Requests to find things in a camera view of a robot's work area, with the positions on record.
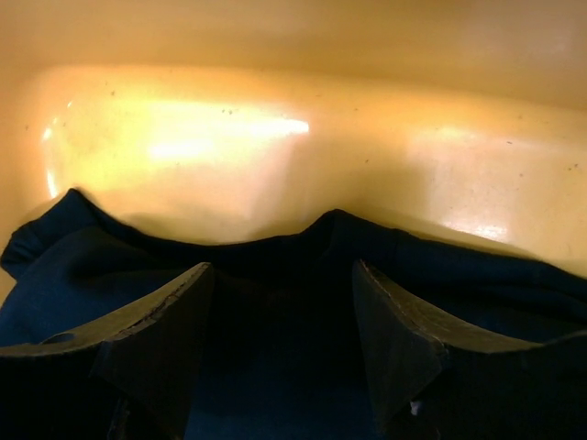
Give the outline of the yellow plastic basket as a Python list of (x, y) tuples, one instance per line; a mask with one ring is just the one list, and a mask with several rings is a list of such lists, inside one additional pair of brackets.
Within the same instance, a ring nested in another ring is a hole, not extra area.
[(160, 237), (341, 208), (586, 272), (583, 1), (4, 1), (1, 236), (79, 188)]

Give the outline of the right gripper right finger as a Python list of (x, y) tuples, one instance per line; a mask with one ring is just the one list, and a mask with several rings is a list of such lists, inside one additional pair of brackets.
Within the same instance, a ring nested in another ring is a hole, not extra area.
[(387, 439), (583, 439), (586, 334), (501, 335), (418, 298), (364, 262), (354, 309)]

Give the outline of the black t shirt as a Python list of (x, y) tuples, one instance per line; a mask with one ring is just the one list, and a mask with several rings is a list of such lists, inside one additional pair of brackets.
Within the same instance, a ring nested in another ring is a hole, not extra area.
[(357, 262), (459, 319), (545, 343), (586, 334), (586, 281), (548, 263), (386, 228), (341, 210), (304, 231), (202, 246), (147, 236), (69, 190), (17, 229), (1, 349), (40, 344), (201, 263), (215, 272), (181, 439), (387, 439), (371, 405), (354, 309)]

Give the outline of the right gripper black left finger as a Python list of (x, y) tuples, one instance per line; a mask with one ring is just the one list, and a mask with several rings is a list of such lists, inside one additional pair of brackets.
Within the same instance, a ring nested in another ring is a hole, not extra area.
[(214, 284), (201, 263), (40, 344), (2, 347), (2, 438), (183, 438)]

